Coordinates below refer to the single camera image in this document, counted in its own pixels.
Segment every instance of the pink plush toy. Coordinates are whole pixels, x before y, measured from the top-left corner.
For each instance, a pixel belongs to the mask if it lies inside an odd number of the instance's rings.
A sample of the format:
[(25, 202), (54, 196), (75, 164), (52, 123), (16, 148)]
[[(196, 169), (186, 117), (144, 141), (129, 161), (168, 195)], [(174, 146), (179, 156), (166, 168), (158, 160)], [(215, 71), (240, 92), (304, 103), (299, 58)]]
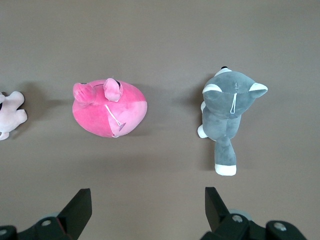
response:
[(0, 92), (0, 141), (9, 137), (12, 130), (27, 121), (26, 111), (17, 110), (25, 101), (19, 91), (14, 91), (10, 96), (4, 96)]
[(101, 137), (130, 133), (147, 113), (147, 101), (135, 86), (113, 78), (73, 86), (72, 112), (78, 124)]

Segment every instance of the white plush toy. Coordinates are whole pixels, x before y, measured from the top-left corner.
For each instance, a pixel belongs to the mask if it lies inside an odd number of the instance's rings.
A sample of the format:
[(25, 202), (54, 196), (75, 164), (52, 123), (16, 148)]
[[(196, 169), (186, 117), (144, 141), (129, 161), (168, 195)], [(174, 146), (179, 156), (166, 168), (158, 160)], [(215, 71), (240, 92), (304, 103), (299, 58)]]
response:
[(0, 92), (0, 141), (9, 137), (9, 132), (27, 121), (26, 111), (17, 110), (25, 101), (21, 92), (14, 91), (10, 96)]

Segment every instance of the pink pig plush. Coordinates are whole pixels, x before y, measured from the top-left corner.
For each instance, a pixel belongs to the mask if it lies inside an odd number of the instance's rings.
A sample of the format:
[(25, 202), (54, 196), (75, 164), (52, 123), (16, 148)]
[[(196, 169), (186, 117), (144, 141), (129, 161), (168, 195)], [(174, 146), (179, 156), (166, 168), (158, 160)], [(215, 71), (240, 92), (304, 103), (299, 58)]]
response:
[(78, 124), (101, 137), (130, 133), (147, 113), (147, 101), (133, 85), (113, 78), (73, 86), (72, 112)]

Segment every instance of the gray fox plush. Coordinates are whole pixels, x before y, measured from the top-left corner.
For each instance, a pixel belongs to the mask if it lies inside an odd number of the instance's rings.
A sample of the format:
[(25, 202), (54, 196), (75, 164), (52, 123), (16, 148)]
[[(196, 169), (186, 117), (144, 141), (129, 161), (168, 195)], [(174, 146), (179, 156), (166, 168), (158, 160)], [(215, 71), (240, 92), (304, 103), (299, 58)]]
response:
[(216, 141), (214, 147), (215, 171), (222, 176), (237, 172), (237, 159), (231, 140), (237, 133), (241, 115), (268, 91), (265, 85), (224, 66), (204, 86), (201, 104), (202, 125), (200, 138)]

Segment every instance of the stuffed animal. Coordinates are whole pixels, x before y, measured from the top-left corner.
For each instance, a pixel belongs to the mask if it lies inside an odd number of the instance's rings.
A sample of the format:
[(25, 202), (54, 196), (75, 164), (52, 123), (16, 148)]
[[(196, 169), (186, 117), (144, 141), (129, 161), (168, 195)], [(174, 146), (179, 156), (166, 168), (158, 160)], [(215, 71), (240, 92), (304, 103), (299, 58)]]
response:
[(200, 138), (216, 141), (214, 146), (215, 171), (222, 176), (236, 174), (236, 154), (231, 145), (240, 125), (241, 115), (255, 99), (268, 91), (265, 85), (248, 76), (222, 67), (204, 86), (201, 104), (202, 125)]
[(14, 91), (10, 96), (0, 92), (0, 141), (9, 137), (12, 130), (27, 121), (26, 111), (17, 110), (25, 101), (21, 92)]
[(133, 85), (113, 78), (73, 86), (72, 112), (78, 124), (101, 137), (130, 133), (147, 113), (147, 101)]

